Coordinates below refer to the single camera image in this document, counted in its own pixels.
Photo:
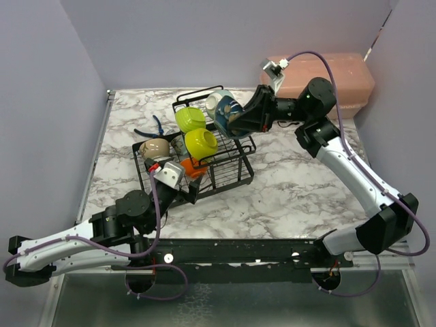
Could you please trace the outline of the mint green floral bowl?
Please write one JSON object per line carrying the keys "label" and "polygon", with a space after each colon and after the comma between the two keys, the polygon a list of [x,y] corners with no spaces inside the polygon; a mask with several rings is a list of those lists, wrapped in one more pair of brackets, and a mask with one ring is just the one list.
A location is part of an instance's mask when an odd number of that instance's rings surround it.
{"label": "mint green floral bowl", "polygon": [[182,135],[174,137],[170,144],[172,145],[173,149],[178,155],[186,155],[187,154],[187,148],[184,143],[184,139]]}

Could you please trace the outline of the black rimmed bowl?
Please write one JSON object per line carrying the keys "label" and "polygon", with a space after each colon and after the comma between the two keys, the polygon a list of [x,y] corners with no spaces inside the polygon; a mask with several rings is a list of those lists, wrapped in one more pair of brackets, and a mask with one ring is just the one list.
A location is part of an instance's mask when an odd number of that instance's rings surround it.
{"label": "black rimmed bowl", "polygon": [[246,132],[228,127],[229,123],[243,113],[242,106],[229,95],[215,95],[214,125],[226,138],[240,139]]}

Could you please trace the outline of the orange bowl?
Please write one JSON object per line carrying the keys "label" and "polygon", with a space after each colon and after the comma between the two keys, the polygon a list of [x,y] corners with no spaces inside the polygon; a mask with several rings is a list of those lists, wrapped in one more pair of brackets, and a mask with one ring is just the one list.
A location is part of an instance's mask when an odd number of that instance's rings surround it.
{"label": "orange bowl", "polygon": [[200,167],[200,162],[195,158],[186,158],[180,162],[180,165],[185,169],[185,175],[195,180],[207,173],[208,167]]}

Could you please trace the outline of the black wire dish rack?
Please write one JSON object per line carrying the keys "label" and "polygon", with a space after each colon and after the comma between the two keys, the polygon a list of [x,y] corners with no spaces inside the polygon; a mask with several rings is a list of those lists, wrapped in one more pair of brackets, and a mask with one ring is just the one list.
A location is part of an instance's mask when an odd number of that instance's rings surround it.
{"label": "black wire dish rack", "polygon": [[189,191],[190,184],[201,179],[198,199],[248,185],[254,177],[247,159],[256,151],[253,138],[227,137],[206,109],[208,96],[222,91],[218,85],[179,95],[172,104],[179,131],[162,137],[170,143],[170,159],[186,164],[181,189]]}

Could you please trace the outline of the beige floral bowl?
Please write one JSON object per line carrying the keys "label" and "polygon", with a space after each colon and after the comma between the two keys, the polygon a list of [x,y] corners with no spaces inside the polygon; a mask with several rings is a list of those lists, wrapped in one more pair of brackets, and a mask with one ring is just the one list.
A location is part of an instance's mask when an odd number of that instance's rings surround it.
{"label": "beige floral bowl", "polygon": [[168,157],[170,154],[170,144],[163,138],[150,139],[140,145],[139,153],[143,159]]}

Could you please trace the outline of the pale teal bowl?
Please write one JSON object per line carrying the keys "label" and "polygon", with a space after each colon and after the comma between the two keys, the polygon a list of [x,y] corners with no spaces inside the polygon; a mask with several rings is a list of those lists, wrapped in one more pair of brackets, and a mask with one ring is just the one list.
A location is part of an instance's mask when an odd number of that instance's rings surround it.
{"label": "pale teal bowl", "polygon": [[228,90],[218,90],[213,93],[211,93],[205,101],[205,109],[206,113],[211,119],[215,118],[215,109],[217,107],[217,104],[221,101],[221,99],[225,96],[229,96],[231,98],[234,98],[233,94],[229,92]]}

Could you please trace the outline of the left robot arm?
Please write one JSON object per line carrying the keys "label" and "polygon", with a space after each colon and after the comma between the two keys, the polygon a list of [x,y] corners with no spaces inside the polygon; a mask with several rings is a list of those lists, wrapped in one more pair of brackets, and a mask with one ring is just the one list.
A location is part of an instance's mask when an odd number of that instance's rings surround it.
{"label": "left robot arm", "polygon": [[199,190],[199,181],[191,182],[188,191],[157,181],[151,193],[130,191],[68,230],[40,239],[13,236],[8,245],[12,256],[3,265],[5,280],[33,287],[85,267],[127,263],[144,268],[153,262],[162,215],[176,199],[196,203]]}

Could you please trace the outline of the white square bowl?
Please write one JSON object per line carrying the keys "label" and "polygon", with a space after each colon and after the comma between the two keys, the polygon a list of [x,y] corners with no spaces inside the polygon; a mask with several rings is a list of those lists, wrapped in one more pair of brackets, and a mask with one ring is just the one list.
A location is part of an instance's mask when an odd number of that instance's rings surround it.
{"label": "white square bowl", "polygon": [[206,127],[206,119],[201,109],[184,107],[175,112],[176,124],[183,133]]}

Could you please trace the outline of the yellow-green bowl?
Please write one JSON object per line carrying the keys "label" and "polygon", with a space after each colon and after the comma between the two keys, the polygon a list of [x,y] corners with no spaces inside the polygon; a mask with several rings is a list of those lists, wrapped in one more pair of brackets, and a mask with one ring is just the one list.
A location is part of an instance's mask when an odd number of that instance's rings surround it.
{"label": "yellow-green bowl", "polygon": [[208,160],[218,151],[215,135],[206,128],[198,128],[185,134],[185,146],[189,154],[198,161]]}

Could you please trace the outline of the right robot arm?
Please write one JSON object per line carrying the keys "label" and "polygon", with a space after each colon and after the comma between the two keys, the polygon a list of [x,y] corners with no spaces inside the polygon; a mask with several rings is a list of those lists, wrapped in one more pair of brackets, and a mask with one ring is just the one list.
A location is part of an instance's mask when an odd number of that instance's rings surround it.
{"label": "right robot arm", "polygon": [[296,99],[278,98],[270,86],[260,85],[242,112],[229,115],[231,131],[266,132],[275,121],[300,123],[299,145],[332,170],[363,207],[368,220],[355,228],[335,230],[315,242],[313,259],[329,266],[347,251],[379,254],[407,236],[418,200],[401,194],[376,175],[342,141],[341,132],[327,114],[337,100],[331,83],[313,78]]}

